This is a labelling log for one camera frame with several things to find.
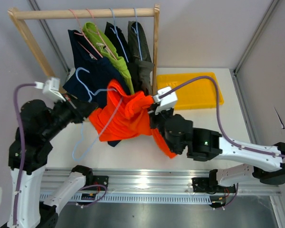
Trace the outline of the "olive grey shorts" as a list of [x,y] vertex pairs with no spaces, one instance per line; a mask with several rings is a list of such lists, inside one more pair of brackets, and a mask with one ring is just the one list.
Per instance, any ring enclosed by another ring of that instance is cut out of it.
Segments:
[[138,66],[138,77],[141,89],[146,95],[152,94],[151,72],[154,64],[151,59],[149,46],[142,25],[136,21],[128,22],[128,45]]

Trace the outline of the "orange shorts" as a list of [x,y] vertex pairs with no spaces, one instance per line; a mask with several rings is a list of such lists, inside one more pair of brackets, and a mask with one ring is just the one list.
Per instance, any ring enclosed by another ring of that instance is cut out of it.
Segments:
[[158,129],[150,127],[148,108],[153,104],[150,95],[142,91],[127,95],[117,80],[108,84],[107,105],[97,108],[89,116],[89,121],[100,135],[99,140],[118,141],[138,137],[153,136],[162,152],[173,159],[176,154],[168,148]]

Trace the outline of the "lime green shorts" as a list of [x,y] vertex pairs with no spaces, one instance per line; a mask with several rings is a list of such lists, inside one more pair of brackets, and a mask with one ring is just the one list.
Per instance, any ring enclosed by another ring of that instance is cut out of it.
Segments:
[[124,78],[124,81],[130,90],[130,94],[134,94],[132,78],[126,65],[126,61],[122,56],[117,54],[117,50],[109,38],[92,22],[86,22],[82,31],[98,52],[103,57],[107,57],[110,60],[111,64]]

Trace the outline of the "black shorts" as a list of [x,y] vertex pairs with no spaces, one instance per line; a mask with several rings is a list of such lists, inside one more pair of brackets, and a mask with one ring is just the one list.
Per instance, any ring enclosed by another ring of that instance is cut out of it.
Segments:
[[132,54],[130,53],[129,45],[121,31],[120,28],[114,27],[113,24],[107,22],[104,34],[112,42],[113,46],[116,48],[116,52],[119,57],[123,57],[129,73],[131,75],[131,81],[133,84],[134,92],[141,90],[141,82],[138,76],[138,65],[135,63]]

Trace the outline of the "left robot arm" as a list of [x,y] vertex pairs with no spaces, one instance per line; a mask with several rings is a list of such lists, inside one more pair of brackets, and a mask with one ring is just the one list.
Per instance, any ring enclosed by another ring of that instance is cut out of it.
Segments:
[[69,98],[55,102],[53,108],[36,99],[17,109],[21,123],[9,147],[8,161],[14,195],[9,220],[3,227],[53,228],[73,195],[93,186],[92,169],[77,165],[53,196],[39,200],[42,176],[53,149],[51,140],[69,123],[83,123],[97,107],[94,102]]

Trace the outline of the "pink hanger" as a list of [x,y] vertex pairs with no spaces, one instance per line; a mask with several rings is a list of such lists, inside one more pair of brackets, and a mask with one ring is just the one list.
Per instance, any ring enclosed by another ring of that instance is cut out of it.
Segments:
[[83,32],[92,42],[92,44],[95,44],[98,47],[101,53],[104,52],[110,60],[114,59],[115,61],[117,61],[118,55],[116,52],[116,48],[113,46],[108,37],[105,36],[104,33],[98,29],[96,24],[92,22],[87,22],[84,25]]
[[72,14],[73,16],[75,17],[75,19],[77,20],[77,23],[79,25],[79,28],[80,28],[80,36],[83,36],[85,38],[85,40],[88,42],[88,44],[95,50],[95,52],[102,58],[103,56],[100,54],[100,52],[94,47],[94,45],[90,42],[90,40],[87,38],[87,36],[85,35],[85,33],[83,32],[82,30],[82,26],[81,26],[81,23],[77,17],[77,15],[75,14],[75,12],[72,10],[72,9],[68,9]]

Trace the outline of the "navy blue shorts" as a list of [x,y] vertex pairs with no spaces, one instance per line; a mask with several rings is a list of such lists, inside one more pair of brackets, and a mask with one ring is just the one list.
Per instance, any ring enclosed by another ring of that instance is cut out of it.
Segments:
[[63,85],[68,93],[82,101],[96,102],[98,107],[104,108],[107,104],[107,92],[95,93],[98,89],[106,89],[109,82],[115,79],[126,94],[130,94],[124,78],[107,57],[101,57],[87,40],[79,35],[79,31],[69,30],[68,34],[75,68],[81,68],[78,75],[73,74]]

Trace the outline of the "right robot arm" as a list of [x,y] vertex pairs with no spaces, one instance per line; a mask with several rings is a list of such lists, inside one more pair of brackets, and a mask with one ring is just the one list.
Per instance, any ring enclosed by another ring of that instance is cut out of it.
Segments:
[[210,170],[206,178],[192,178],[194,192],[215,194],[229,190],[235,193],[236,184],[250,180],[266,185],[285,184],[285,143],[260,146],[227,139],[219,132],[195,128],[192,121],[174,114],[173,109],[148,114],[150,127],[166,147],[168,156],[186,151],[187,158],[197,162],[238,162],[231,168]]

